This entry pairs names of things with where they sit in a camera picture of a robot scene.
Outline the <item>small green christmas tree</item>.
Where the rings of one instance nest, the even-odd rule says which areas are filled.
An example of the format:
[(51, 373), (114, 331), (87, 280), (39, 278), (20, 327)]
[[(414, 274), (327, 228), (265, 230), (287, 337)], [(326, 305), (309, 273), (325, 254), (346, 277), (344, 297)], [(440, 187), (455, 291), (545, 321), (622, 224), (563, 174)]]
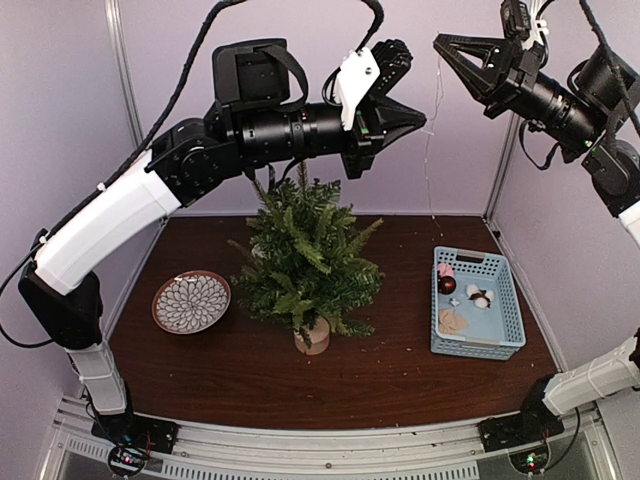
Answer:
[(249, 241), (228, 242), (244, 260), (232, 278), (239, 303), (251, 318), (282, 325), (305, 347), (321, 321), (332, 334), (369, 337), (373, 326), (352, 313), (380, 291), (384, 275), (362, 251), (383, 221), (358, 228), (351, 207), (340, 202), (340, 181), (312, 179), (304, 163), (296, 169), (296, 178), (269, 187), (253, 182), (260, 207), (246, 220)]

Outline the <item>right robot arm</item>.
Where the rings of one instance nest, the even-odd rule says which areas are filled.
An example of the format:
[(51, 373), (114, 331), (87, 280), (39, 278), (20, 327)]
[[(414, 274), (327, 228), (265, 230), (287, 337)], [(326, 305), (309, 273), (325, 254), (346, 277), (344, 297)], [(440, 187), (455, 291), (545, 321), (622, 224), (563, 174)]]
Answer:
[[(435, 51), (454, 70), (485, 116), (512, 111), (525, 127), (554, 139), (565, 163), (582, 161), (610, 214), (639, 237), (639, 153), (616, 134), (639, 104), (639, 75), (598, 47), (571, 72), (564, 88), (542, 71), (545, 48), (518, 37), (440, 34)], [(513, 419), (519, 440), (535, 440), (562, 415), (621, 390), (639, 387), (639, 335), (565, 373), (537, 380)]]

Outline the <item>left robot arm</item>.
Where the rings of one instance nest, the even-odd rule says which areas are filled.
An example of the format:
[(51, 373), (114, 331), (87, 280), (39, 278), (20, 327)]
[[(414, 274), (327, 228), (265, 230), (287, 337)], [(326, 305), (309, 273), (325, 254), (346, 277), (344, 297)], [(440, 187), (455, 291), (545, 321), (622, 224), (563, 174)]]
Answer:
[(269, 164), (339, 155), (357, 179), (375, 156), (421, 128), (423, 113), (393, 100), (412, 54), (398, 39), (350, 53), (330, 103), (292, 100), (291, 79), (308, 85), (282, 38), (238, 42), (212, 55), (215, 101), (207, 114), (180, 122), (100, 186), (64, 225), (39, 235), (18, 289), (52, 341), (63, 347), (106, 429), (123, 444), (144, 424), (99, 327), (95, 267), (148, 225), (186, 208), (224, 181)]

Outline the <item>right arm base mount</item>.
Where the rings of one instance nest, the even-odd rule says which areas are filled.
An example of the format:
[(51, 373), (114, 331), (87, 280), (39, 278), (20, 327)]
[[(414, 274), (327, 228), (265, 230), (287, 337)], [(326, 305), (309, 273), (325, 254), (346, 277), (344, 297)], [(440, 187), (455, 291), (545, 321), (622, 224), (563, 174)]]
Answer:
[(517, 413), (490, 417), (478, 424), (485, 452), (510, 449), (535, 442), (565, 431), (562, 420), (544, 405), (542, 393), (531, 391)]

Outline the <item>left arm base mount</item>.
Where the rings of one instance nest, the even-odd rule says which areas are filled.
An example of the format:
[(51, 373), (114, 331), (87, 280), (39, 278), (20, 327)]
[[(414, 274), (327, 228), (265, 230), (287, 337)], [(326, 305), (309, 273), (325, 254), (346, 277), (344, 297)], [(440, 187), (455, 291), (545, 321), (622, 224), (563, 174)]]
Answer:
[(130, 389), (126, 386), (126, 405), (123, 413), (101, 414), (90, 402), (93, 425), (91, 433), (111, 441), (116, 446), (145, 452), (171, 454), (177, 440), (179, 426), (169, 420), (136, 414)]

